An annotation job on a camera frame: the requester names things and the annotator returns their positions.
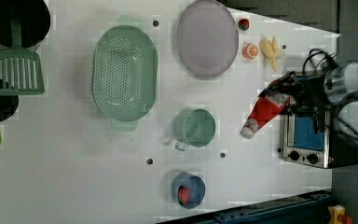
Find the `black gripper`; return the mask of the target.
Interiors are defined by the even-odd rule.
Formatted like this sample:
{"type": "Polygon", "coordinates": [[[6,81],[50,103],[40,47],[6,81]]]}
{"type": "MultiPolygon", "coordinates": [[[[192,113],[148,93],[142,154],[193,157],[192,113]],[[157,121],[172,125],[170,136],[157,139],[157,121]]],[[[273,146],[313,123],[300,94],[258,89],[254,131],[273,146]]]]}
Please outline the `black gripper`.
{"type": "Polygon", "coordinates": [[[324,78],[317,76],[296,76],[295,72],[273,80],[259,97],[266,97],[277,93],[287,93],[295,85],[295,111],[324,111],[328,100],[324,92],[324,78]]]}

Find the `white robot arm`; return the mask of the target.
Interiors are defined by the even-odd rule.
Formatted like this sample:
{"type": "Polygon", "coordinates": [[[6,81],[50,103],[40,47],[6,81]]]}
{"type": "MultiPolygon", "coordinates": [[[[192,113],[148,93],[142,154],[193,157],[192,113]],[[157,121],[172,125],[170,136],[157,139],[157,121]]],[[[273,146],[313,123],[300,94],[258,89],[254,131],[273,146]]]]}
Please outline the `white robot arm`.
{"type": "Polygon", "coordinates": [[[285,161],[322,169],[358,163],[358,129],[343,118],[358,103],[358,63],[339,66],[327,57],[321,71],[290,72],[262,95],[288,100],[281,112],[285,161]]]}

